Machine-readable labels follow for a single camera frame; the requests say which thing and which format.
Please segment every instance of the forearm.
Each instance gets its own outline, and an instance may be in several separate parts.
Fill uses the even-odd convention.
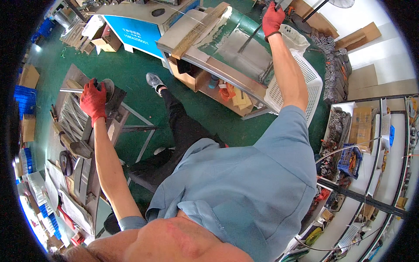
[[[142,217],[129,191],[118,155],[112,145],[105,126],[105,118],[94,123],[96,169],[102,191],[110,201],[116,218],[126,216]]]
[[[280,34],[274,34],[268,39],[272,50],[275,78],[284,100],[282,107],[294,105],[305,112],[308,104],[308,91],[299,65]]]

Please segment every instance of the white wall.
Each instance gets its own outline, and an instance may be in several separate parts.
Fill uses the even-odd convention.
[[[323,0],[304,0],[316,8]],[[351,8],[326,3],[320,10],[337,29],[339,40],[374,22],[382,36],[349,52],[353,69],[374,64],[378,84],[416,78],[409,51],[399,31],[377,0],[355,0]]]

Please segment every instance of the green epoxy floor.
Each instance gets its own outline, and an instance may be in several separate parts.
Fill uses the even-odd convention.
[[[204,0],[204,6],[215,7],[220,2],[222,1]],[[259,18],[261,7],[256,5],[254,9],[251,9],[252,0],[226,2],[230,2],[232,7],[251,17],[254,21],[261,22]],[[59,40],[61,31],[62,27],[57,25],[51,36],[39,44],[41,51],[37,52],[32,47],[28,60],[40,74],[37,85],[37,105],[39,107],[36,110],[35,142],[29,143],[36,170],[44,169],[46,159],[57,157],[50,156],[47,148],[49,128],[52,122],[49,109],[50,105],[55,103],[62,81],[72,63],[89,78],[112,79],[118,87],[127,92],[124,102],[160,127],[154,134],[144,158],[150,156],[158,147],[174,145],[167,124],[167,113],[163,100],[157,96],[145,80],[145,74],[148,72],[158,74],[170,91],[182,101],[188,114],[213,134],[218,133],[229,146],[254,144],[276,118],[272,114],[265,114],[243,121],[237,114],[220,103],[187,88],[162,66],[160,59],[138,50],[130,53],[121,46],[116,53],[102,51],[100,55],[97,55],[94,50],[88,56],[76,51],[73,47],[68,47],[63,58],[60,55],[65,45]],[[304,57],[311,61],[312,66],[324,79],[323,55],[311,51],[306,52]],[[320,150],[320,139],[324,136],[329,115],[329,107],[323,103],[322,97],[323,95],[309,127],[310,143],[315,153]],[[141,125],[142,122],[136,117],[130,116],[127,124]],[[126,161],[128,165],[133,164],[147,135],[148,133],[145,132],[122,134],[116,145],[119,158]],[[141,186],[131,183],[130,189],[137,202],[144,204],[151,200],[152,195]]]

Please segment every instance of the black trousers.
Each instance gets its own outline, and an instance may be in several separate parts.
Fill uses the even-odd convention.
[[[176,149],[165,149],[146,160],[139,161],[130,168],[129,177],[135,183],[155,192],[157,187],[175,170],[186,150],[201,138],[210,138],[225,147],[217,135],[211,135],[199,122],[186,114],[182,103],[169,90],[161,95],[166,104],[169,126],[172,130]]]

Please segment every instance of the hand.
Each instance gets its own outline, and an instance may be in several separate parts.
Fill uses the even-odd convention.
[[[269,36],[279,31],[279,27],[285,19],[285,13],[282,10],[282,7],[276,11],[275,5],[276,3],[272,1],[262,19],[262,30],[265,33],[266,42],[268,42]]]
[[[92,127],[96,120],[100,117],[106,118],[105,103],[106,103],[106,88],[103,82],[100,82],[101,90],[97,90],[93,84],[94,78],[89,81],[89,84],[84,85],[83,94],[80,97],[80,108],[92,118]]]

